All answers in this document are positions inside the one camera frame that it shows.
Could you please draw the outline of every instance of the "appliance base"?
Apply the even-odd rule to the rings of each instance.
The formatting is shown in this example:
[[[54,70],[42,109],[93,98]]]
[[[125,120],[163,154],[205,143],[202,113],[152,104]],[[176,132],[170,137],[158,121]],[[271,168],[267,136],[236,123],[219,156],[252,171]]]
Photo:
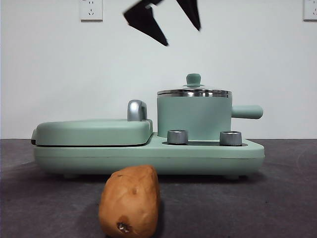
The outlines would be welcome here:
[[[109,175],[124,167],[150,164],[159,175],[222,175],[237,179],[256,172],[264,161],[264,147],[259,144],[243,140],[244,146],[221,146],[218,142],[168,145],[166,138],[155,132],[141,146],[35,146],[34,155],[44,171],[65,178]]]

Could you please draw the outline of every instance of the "silver knob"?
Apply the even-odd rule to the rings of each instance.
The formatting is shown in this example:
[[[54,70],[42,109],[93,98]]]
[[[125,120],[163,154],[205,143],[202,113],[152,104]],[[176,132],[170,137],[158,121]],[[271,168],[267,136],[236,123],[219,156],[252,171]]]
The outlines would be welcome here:
[[[241,132],[239,131],[222,131],[220,132],[220,144],[228,146],[242,145]]]
[[[186,145],[188,143],[188,132],[186,130],[169,130],[167,132],[167,143]]]

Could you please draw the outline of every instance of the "pot lid knob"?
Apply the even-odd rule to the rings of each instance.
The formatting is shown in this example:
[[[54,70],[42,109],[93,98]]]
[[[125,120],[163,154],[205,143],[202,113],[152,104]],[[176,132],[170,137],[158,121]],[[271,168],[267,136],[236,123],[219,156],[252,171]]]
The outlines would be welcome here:
[[[204,86],[200,84],[202,77],[198,73],[190,73],[186,76],[186,82],[187,84],[184,85],[186,87],[191,87],[191,88],[198,88],[200,86]]]

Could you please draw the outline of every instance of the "pot lid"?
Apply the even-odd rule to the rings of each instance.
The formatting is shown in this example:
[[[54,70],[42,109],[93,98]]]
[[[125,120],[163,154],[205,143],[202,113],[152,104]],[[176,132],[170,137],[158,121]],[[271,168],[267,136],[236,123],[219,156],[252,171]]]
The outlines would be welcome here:
[[[159,96],[165,97],[231,97],[227,90],[206,87],[201,84],[201,76],[198,73],[190,73],[186,76],[187,84],[181,89],[158,91]]]

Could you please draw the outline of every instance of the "silver handle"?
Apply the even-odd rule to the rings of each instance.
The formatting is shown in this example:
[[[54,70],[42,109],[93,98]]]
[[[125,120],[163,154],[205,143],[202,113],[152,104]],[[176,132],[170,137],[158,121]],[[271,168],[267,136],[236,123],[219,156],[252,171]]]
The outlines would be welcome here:
[[[148,118],[147,105],[141,100],[131,100],[128,103],[128,121],[142,121]]]

